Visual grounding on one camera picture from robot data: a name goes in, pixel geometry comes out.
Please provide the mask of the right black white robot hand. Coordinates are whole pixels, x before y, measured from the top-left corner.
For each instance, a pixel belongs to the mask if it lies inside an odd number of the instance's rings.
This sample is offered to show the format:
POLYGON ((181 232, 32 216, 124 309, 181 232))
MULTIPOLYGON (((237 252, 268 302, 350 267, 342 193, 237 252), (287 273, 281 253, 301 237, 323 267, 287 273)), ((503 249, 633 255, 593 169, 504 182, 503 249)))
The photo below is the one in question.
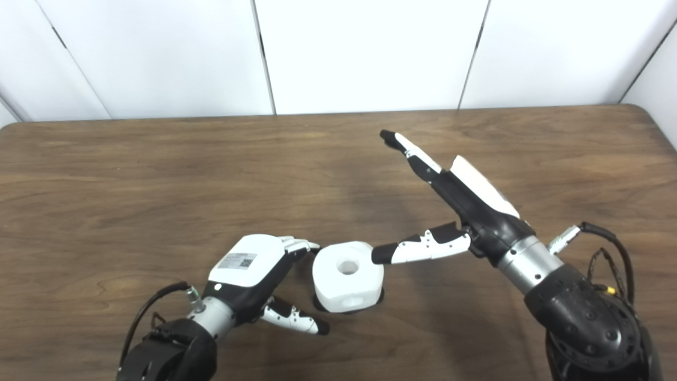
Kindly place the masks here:
POLYGON ((406 157, 416 176, 454 210, 459 221, 376 246, 371 252, 373 263, 402 264, 469 251, 496 265, 513 246, 535 235, 514 206, 464 157, 456 156, 450 169, 444 169, 401 133, 382 130, 379 135, 406 157))

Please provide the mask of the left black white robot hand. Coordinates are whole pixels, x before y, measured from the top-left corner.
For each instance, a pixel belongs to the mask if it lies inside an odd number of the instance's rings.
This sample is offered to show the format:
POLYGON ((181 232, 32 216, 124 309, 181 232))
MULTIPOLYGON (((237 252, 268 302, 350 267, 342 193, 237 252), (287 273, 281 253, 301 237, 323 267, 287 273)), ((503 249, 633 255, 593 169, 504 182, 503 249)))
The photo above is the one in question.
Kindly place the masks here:
POLYGON ((202 296, 205 308, 189 317, 217 341, 233 328, 259 320, 287 330, 328 335, 327 322, 273 294, 295 263, 320 248, 293 236, 242 237, 211 269, 202 296))

